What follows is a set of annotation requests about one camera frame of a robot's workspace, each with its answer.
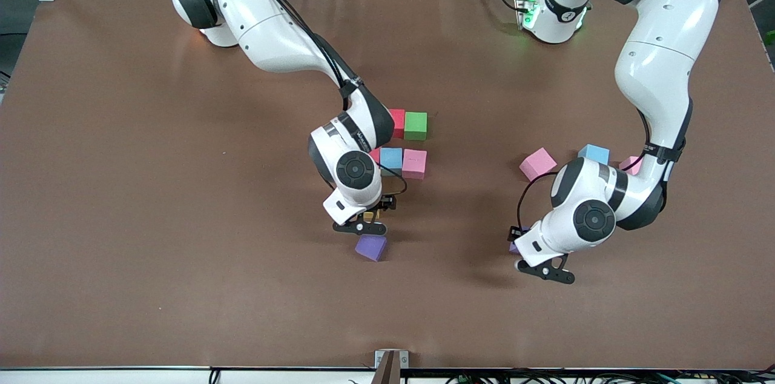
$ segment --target green cube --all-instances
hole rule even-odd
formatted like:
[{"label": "green cube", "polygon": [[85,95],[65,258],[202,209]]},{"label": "green cube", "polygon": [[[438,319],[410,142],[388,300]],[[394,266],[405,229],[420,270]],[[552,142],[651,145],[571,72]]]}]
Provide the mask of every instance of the green cube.
[{"label": "green cube", "polygon": [[428,136],[428,113],[407,111],[404,119],[404,140],[424,141]]}]

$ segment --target green light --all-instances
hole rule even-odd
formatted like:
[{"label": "green light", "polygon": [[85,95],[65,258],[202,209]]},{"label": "green light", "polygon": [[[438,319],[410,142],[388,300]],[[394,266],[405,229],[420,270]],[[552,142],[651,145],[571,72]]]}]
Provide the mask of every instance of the green light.
[{"label": "green light", "polygon": [[532,6],[530,11],[525,14],[525,22],[523,23],[523,26],[525,28],[532,28],[535,25],[535,20],[537,19],[539,13],[539,6],[538,4],[535,4]]}]

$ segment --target pink cube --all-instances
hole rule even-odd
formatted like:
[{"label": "pink cube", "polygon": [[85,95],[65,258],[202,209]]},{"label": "pink cube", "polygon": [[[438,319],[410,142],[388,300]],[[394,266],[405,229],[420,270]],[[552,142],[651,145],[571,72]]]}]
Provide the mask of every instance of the pink cube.
[{"label": "pink cube", "polygon": [[376,161],[376,163],[377,163],[377,168],[379,168],[379,163],[380,163],[380,149],[379,149],[379,148],[377,148],[377,149],[375,149],[375,150],[371,150],[371,152],[369,153],[369,155],[371,155],[371,158],[374,158],[374,161]]},{"label": "pink cube", "polygon": [[390,108],[388,111],[390,111],[390,116],[393,118],[393,138],[403,139],[406,122],[406,110]]},{"label": "pink cube", "polygon": [[554,158],[552,158],[545,149],[541,148],[531,155],[528,155],[528,157],[525,158],[525,161],[520,164],[519,168],[525,173],[528,180],[534,180],[539,175],[551,171],[554,166],[557,166],[557,162],[554,161]]},{"label": "pink cube", "polygon": [[426,177],[426,158],[424,150],[404,150],[404,165],[401,175],[405,179],[422,180]]},{"label": "pink cube", "polygon": [[[636,161],[638,161],[639,158],[640,157],[628,157],[627,160],[624,160],[624,161],[622,161],[622,163],[619,163],[619,169],[626,168],[630,164],[633,164]],[[637,174],[638,171],[640,171],[640,164],[641,164],[641,161],[638,161],[638,163],[635,166],[627,169],[625,172],[627,172],[628,174],[631,174],[631,175]]]}]

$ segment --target purple cube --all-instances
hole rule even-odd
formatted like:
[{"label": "purple cube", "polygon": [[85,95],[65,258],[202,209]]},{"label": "purple cube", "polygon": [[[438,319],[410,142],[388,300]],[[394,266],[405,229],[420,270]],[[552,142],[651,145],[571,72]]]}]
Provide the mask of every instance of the purple cube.
[{"label": "purple cube", "polygon": [[358,244],[355,245],[355,251],[369,260],[373,260],[373,262],[379,262],[382,251],[385,250],[387,245],[388,239],[385,236],[364,234],[359,238]]}]

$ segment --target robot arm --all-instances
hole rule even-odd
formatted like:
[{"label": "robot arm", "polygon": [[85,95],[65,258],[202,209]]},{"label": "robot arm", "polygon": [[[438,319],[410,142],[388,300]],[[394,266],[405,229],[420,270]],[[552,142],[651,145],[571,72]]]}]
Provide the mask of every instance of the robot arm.
[{"label": "robot arm", "polygon": [[573,274],[551,266],[551,259],[598,246],[617,226],[645,227],[667,201],[667,182],[691,117],[689,74],[708,38],[717,0],[617,1],[639,15],[615,78],[651,129],[641,168],[633,176],[586,158],[563,166],[551,190],[553,210],[515,241],[524,258],[517,268],[524,273],[573,282]]},{"label": "robot arm", "polygon": [[[284,0],[172,0],[180,17],[216,45],[238,45],[268,72],[318,70],[340,88],[346,110],[312,131],[308,152],[318,172],[337,186],[323,206],[343,226],[374,208],[395,208],[382,195],[379,168],[368,152],[390,141],[393,119],[326,40],[313,34]],[[354,233],[384,233],[382,224]]]}]

